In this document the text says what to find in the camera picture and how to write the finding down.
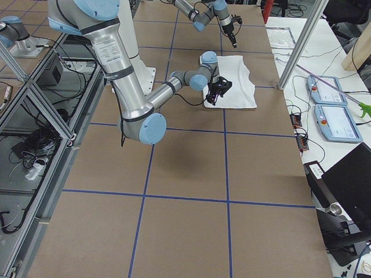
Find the brown cardboard surface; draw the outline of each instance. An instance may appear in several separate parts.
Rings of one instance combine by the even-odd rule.
[[[6,9],[12,3],[13,3],[13,0],[2,0],[0,2],[0,10]]]
[[[65,187],[143,193],[151,147],[120,139],[115,126],[89,126]]]
[[[37,1],[30,1],[30,0],[17,0],[14,1],[8,8],[7,10],[30,10]]]
[[[204,50],[174,49],[170,59],[169,74],[173,71],[196,70],[199,66],[199,58],[204,52]]]
[[[255,86],[277,86],[279,77],[273,54],[223,51],[223,55],[242,55],[243,62],[250,71],[249,78]]]
[[[315,209],[231,204],[233,277],[333,277]]]
[[[146,199],[133,278],[229,277],[226,204]]]
[[[147,193],[226,199],[224,136],[168,130],[155,146]]]
[[[27,12],[23,17],[22,21],[26,24],[35,24],[35,25],[41,25],[46,19],[48,18],[47,12]]]
[[[173,5],[163,4],[159,0],[155,0],[140,1],[139,6],[134,21],[176,21],[178,9]]]
[[[196,8],[203,13],[206,10],[206,7],[202,4],[197,4]],[[261,15],[260,7],[254,6],[254,5],[228,5],[228,11],[230,14],[237,14],[241,16],[243,25],[259,25],[259,26],[265,26],[263,21],[263,16]],[[181,12],[179,12],[178,21],[181,23],[191,23],[191,21],[188,19],[188,17]],[[213,19],[209,25],[216,25],[217,20]]]
[[[28,278],[122,277],[141,198],[64,192]]]
[[[294,138],[227,135],[230,199],[312,206]]]
[[[174,23],[135,21],[138,46],[170,48],[174,25]]]
[[[261,7],[255,5],[228,5],[231,14],[241,16],[244,25],[265,26]]]
[[[203,32],[195,30],[192,24],[176,24],[174,48],[220,51],[220,30],[218,25],[209,25]]]
[[[203,95],[189,87],[179,91],[188,102],[200,104]],[[168,127],[175,129],[195,129],[195,130],[213,130],[223,131],[223,110],[205,108],[202,105],[190,106],[179,96],[174,96],[161,107],[168,123]]]
[[[283,91],[255,88],[254,98],[255,109],[225,111],[227,131],[294,135]]]
[[[239,30],[236,41],[237,48],[233,48],[230,40],[226,36],[222,36],[222,46],[224,51],[249,51],[249,52],[263,52],[272,53],[271,46],[264,26],[242,26]]]
[[[165,81],[170,49],[140,47],[139,55],[146,67],[156,68],[155,81]]]
[[[36,5],[31,8],[32,12],[48,12],[47,1],[37,1]]]

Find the metal shelf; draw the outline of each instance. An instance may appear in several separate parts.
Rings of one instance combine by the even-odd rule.
[[[50,50],[29,78],[22,78],[24,85],[0,116],[0,212],[10,212],[3,214],[5,225],[10,223],[9,230],[24,218],[21,228],[13,234],[5,234],[0,229],[0,278],[10,277],[13,267],[16,267],[17,277],[26,277],[46,230],[43,224],[52,216],[77,154],[75,146],[80,145],[103,91],[100,67],[89,53],[81,55],[81,49],[75,52],[74,47],[63,45],[66,37],[61,35],[57,40],[67,52],[66,55],[63,51],[60,54],[73,57],[66,66],[80,74],[64,68],[57,85],[38,86],[37,80],[55,58],[55,51]],[[4,60],[14,63],[11,57]],[[18,69],[18,65],[12,64],[11,68]],[[58,113],[61,108],[68,112],[67,119]],[[50,149],[53,156],[44,154],[50,158],[45,170],[35,180],[29,181],[25,177],[28,173],[26,168],[31,167],[32,160],[30,158],[28,163],[28,158],[19,159],[12,147],[24,142],[43,126],[51,127],[58,134],[59,144]],[[76,137],[74,142],[71,142],[72,137]]]

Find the table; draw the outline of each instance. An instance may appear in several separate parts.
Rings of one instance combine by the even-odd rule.
[[[204,51],[242,55],[258,108],[173,97],[160,143],[121,148],[106,88],[28,277],[331,277],[260,8],[230,12],[245,24],[237,50],[215,23],[197,33],[174,7],[142,2],[140,55],[155,87]]]
[[[304,24],[305,19],[283,19],[277,17],[270,17],[267,23],[267,27],[289,27],[293,34],[294,39],[297,41]],[[275,54],[275,57],[285,61],[288,60],[289,56],[283,56],[282,54],[288,54],[291,52],[291,50],[283,49],[272,49],[272,51],[273,53],[277,53]],[[343,70],[341,62],[344,60],[346,54],[343,48],[340,46],[336,37],[333,35],[332,30],[329,27],[328,23],[325,20],[320,20],[312,34],[312,37],[310,38],[307,46],[305,47],[302,56],[320,55],[322,53],[327,52],[329,53],[319,57],[310,58],[302,57],[300,58],[298,64],[300,64],[302,67],[308,69],[309,71],[313,72],[316,75],[322,75],[323,72],[326,70],[325,75],[339,77],[341,87],[343,88],[344,91],[358,91],[358,90],[367,91],[367,88],[363,84],[362,79],[359,77],[359,75],[354,74],[355,72],[348,72]],[[281,75],[283,69],[285,68],[285,63],[283,63],[280,60],[275,60],[275,62],[278,73],[279,75]],[[307,74],[305,72],[303,72],[299,68],[296,68],[287,86],[284,89],[285,98],[288,100],[287,101],[288,105],[290,104],[290,101],[292,101],[295,105],[298,105],[303,111],[305,111],[307,110],[308,105],[295,97],[295,90],[296,95],[298,97],[303,98],[304,100],[308,100],[308,92],[305,86],[306,80],[304,78],[294,78],[295,75],[307,77]],[[367,104],[371,103],[370,94],[355,94],[353,96],[364,103]],[[321,166],[324,168],[324,170],[328,170],[334,164],[336,164],[341,158],[343,158],[347,153],[354,149],[357,146],[357,144],[327,142],[322,136],[321,132],[319,131],[316,120],[314,118],[313,113],[314,103],[312,101],[310,103],[312,105],[312,108],[310,109],[310,113],[308,115],[304,114],[303,117],[304,120],[302,120],[302,123],[304,125],[304,128],[308,130],[309,138],[317,142],[325,149],[326,156],[323,162],[321,162]],[[355,105],[353,102],[351,101],[348,102],[348,108],[352,112],[353,118],[355,119],[356,122],[366,122],[370,120],[368,116],[366,116],[363,119],[360,119],[362,113],[360,112],[359,107]],[[362,134],[363,140],[365,143],[368,144],[368,146],[371,145],[370,127],[371,127],[370,124],[358,126],[358,129]],[[309,142],[309,147],[310,150],[304,152],[303,154],[302,157],[303,163],[307,163],[313,160],[320,161],[323,157],[322,150],[312,142]],[[365,255],[363,259],[366,262],[370,262],[371,255]],[[355,262],[351,264],[352,265],[351,269],[346,269],[346,267],[345,268],[340,267],[331,255],[329,255],[329,260],[332,266],[334,276],[340,276],[343,271],[348,271],[349,273],[353,274],[356,264]]]

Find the electronic device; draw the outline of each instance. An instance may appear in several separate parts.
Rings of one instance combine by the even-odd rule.
[[[321,205],[338,203],[352,219],[317,210],[326,247],[339,265],[347,265],[371,239],[371,148],[360,143],[326,172],[317,162],[306,163],[304,169]]]
[[[41,73],[37,84],[39,86],[57,85],[63,73],[63,66],[57,55],[48,62],[45,70]]]
[[[321,79],[341,90],[340,82],[334,76],[319,76]],[[335,91],[333,88],[317,80],[312,75],[307,78],[307,89],[311,98],[317,104],[333,104],[337,106],[347,106],[347,99]]]
[[[347,107],[317,104],[314,108],[317,124],[328,141],[362,142],[362,136]]]

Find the white cloth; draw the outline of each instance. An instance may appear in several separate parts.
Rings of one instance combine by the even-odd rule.
[[[232,82],[230,88],[223,97],[218,97],[216,105],[207,101],[206,108],[256,108],[254,99],[255,85],[250,81],[250,71],[243,63],[242,56],[218,56],[220,76]],[[203,97],[208,94],[208,87],[203,89]]]

